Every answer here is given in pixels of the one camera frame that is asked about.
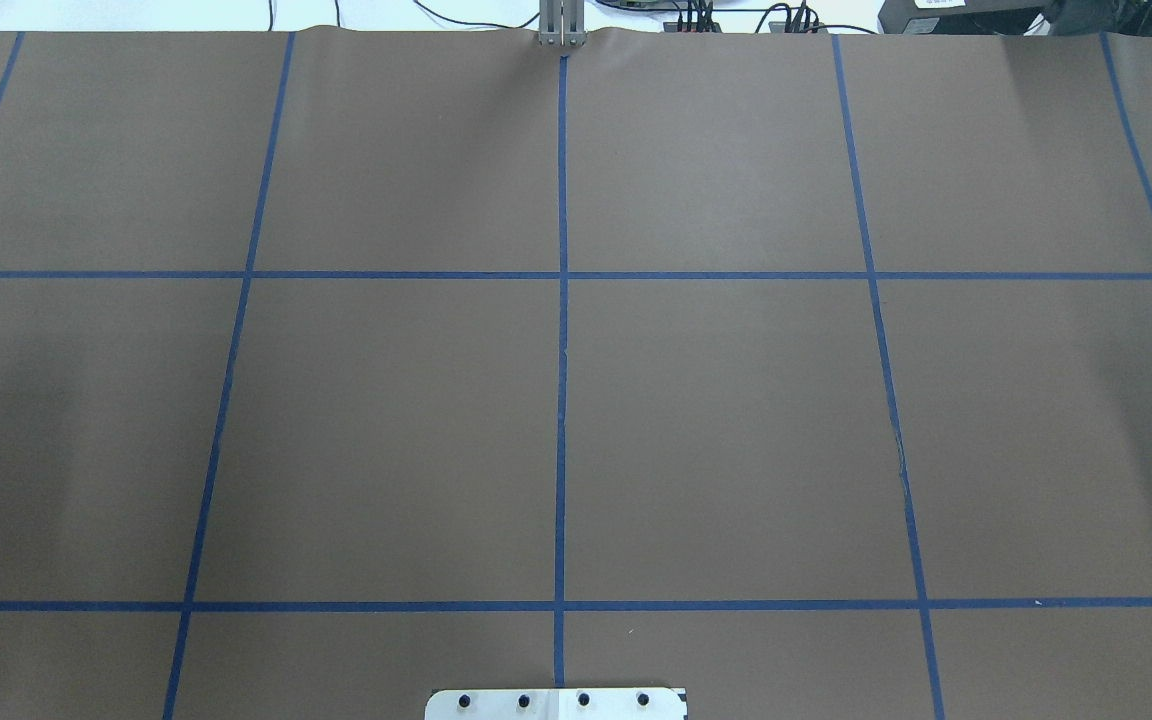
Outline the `white metal mount plate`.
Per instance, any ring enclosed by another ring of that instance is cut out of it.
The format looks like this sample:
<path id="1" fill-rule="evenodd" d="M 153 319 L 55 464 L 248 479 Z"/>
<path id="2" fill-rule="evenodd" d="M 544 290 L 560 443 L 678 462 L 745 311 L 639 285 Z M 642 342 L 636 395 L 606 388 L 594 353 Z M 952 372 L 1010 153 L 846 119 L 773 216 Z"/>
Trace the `white metal mount plate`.
<path id="1" fill-rule="evenodd" d="M 448 689 L 431 694 L 425 719 L 687 719 L 684 689 L 585 687 Z"/>

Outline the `black box top right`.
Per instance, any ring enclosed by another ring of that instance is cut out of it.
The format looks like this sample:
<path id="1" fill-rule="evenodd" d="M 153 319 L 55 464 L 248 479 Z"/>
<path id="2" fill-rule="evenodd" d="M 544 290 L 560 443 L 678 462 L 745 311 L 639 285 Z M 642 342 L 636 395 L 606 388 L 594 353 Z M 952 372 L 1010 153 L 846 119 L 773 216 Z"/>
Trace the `black box top right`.
<path id="1" fill-rule="evenodd" d="M 877 18 L 886 35 L 1152 37 L 1152 1 L 884 1 Z"/>

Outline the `grey aluminium frame post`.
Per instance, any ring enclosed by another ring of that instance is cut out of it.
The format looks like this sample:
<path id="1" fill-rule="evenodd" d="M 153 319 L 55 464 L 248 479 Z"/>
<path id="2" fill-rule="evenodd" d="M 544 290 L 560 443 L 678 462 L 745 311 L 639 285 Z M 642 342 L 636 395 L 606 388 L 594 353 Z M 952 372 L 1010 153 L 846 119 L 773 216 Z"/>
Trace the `grey aluminium frame post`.
<path id="1" fill-rule="evenodd" d="M 585 1 L 540 0 L 538 3 L 538 44 L 545 47 L 585 45 Z"/>

